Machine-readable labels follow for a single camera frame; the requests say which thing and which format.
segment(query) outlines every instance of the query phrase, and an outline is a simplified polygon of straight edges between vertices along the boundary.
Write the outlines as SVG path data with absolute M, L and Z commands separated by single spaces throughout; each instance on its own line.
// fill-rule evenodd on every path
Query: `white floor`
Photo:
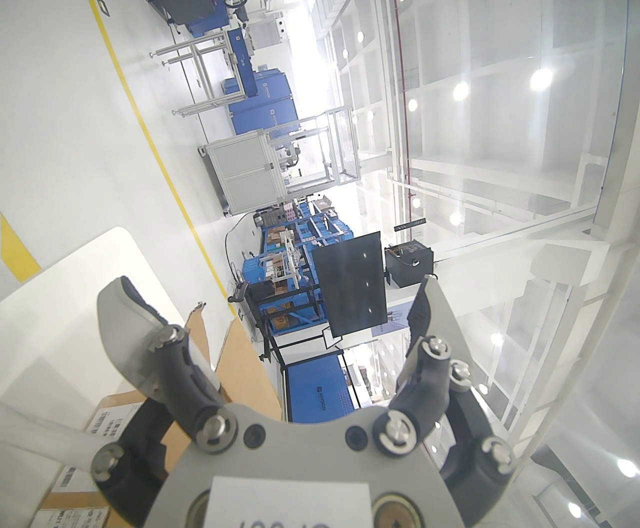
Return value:
M 148 54 L 173 44 L 171 29 L 143 0 L 109 0 L 107 6 L 110 17 L 102 20 L 133 97 L 230 291 L 223 244 L 237 219 L 223 217 L 197 152 L 207 141 L 232 135 L 227 110 L 210 110 L 202 124 L 197 116 L 173 116 L 172 109 L 193 101 L 183 70 L 163 67 Z M 2 215 L 43 268 L 112 227 L 126 228 L 183 317 L 199 301 L 207 303 L 215 354 L 231 311 L 141 131 L 89 1 L 9 3 L 0 42 Z M 220 53 L 210 59 L 214 84 L 230 76 Z M 190 64 L 186 72 L 195 97 L 202 97 Z M 258 235 L 246 218 L 229 237 L 238 267 L 243 250 L 257 249 Z M 0 274 L 0 299 L 18 286 Z

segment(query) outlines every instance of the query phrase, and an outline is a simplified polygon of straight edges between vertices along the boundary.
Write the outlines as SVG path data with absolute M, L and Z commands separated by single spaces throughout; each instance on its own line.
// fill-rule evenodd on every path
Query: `ceiling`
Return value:
M 558 413 L 596 362 L 639 241 L 639 4 L 351 0 L 316 31 L 332 104 L 353 107 L 363 168 L 374 167 L 332 189 L 341 217 L 356 234 L 380 230 L 385 244 L 414 238 L 432 247 L 497 433 L 524 459 L 555 442 L 575 478 L 587 454 L 576 449 L 570 460 L 578 440 L 569 435 L 560 448 L 552 424 L 565 421 Z M 539 70 L 550 84 L 534 90 Z M 468 95 L 456 100 L 459 84 Z M 393 231 L 421 217 L 421 228 Z M 403 339 L 385 336 L 384 346 Z M 593 401 L 605 415 L 616 409 L 611 434 L 630 441 L 618 431 L 625 420 L 637 424 L 621 405 L 625 389 L 606 387 L 594 382 L 588 398 L 574 398 L 592 418 Z M 436 459 L 451 440 L 446 427 L 434 432 Z M 640 452 L 627 456 L 640 461 Z M 615 465 L 584 471 L 580 484 L 589 491 L 600 472 L 612 480 L 589 493 L 596 521 L 627 526 L 611 513 L 624 511 L 612 506 Z

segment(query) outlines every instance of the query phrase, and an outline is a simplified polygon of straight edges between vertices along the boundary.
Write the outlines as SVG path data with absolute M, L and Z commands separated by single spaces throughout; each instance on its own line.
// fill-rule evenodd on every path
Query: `blue shelving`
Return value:
M 313 261 L 313 250 L 319 246 L 335 244 L 343 240 L 353 238 L 353 233 L 349 227 L 331 212 L 319 212 L 313 204 L 301 203 L 299 205 L 302 218 L 283 222 L 282 224 L 262 229 L 262 253 L 256 257 L 246 259 L 243 264 L 243 276 L 247 282 L 252 284 L 262 282 L 266 279 L 265 270 L 261 266 L 261 260 L 267 255 L 277 255 L 284 253 L 284 244 L 279 242 L 268 243 L 269 233 L 278 228 L 285 228 L 293 231 L 294 245 L 300 252 L 300 275 L 298 288 L 305 292 L 295 292 L 296 287 L 293 279 L 287 279 L 287 292 L 290 296 L 280 298 L 277 301 L 265 299 L 260 301 L 260 311 L 267 314 L 286 308 L 293 308 L 292 312 L 286 315 L 287 324 L 285 328 L 276 328 L 271 322 L 271 331 L 274 335 L 281 335 L 295 332 L 309 326 L 325 323 L 327 321 L 324 305 L 321 302 L 322 293 L 318 286 L 316 267 Z M 283 281 L 277 282 L 282 288 Z

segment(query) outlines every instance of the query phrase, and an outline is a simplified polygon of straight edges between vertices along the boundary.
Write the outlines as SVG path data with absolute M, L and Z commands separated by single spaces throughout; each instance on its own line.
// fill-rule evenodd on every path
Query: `white table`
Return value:
M 114 228 L 0 303 L 0 400 L 83 429 L 104 396 L 131 389 L 102 348 L 96 315 L 98 292 L 122 275 L 170 323 L 184 324 L 131 235 Z M 59 469 L 0 444 L 0 525 L 28 526 Z

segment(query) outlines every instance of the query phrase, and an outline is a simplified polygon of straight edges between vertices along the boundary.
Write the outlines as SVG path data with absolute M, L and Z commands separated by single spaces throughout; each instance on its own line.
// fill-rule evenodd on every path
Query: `ceiling light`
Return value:
M 453 98 L 456 101 L 462 101 L 463 99 L 466 99 L 467 95 L 469 95 L 469 85 L 467 83 L 457 84 L 453 89 Z
M 638 470 L 638 466 L 633 462 L 631 462 L 630 460 L 625 460 L 624 458 L 621 458 L 620 460 L 618 460 L 618 469 L 625 477 L 628 477 L 630 479 L 640 475 L 640 470 Z
M 504 336 L 501 333 L 491 334 L 491 342 L 496 346 L 502 346 L 504 344 Z
M 449 216 L 449 221 L 453 225 L 460 225 L 462 223 L 462 214 L 459 211 L 451 213 L 451 216 Z
M 529 84 L 531 85 L 531 89 L 536 92 L 541 92 L 545 88 L 548 88 L 551 84 L 551 80 L 553 79 L 553 74 L 551 70 L 547 68 L 541 68 L 533 72 L 531 76 L 531 80 Z
M 582 517 L 582 508 L 580 508 L 580 506 L 578 506 L 574 502 L 569 503 L 569 511 L 571 512 L 571 515 L 573 515 L 576 519 Z

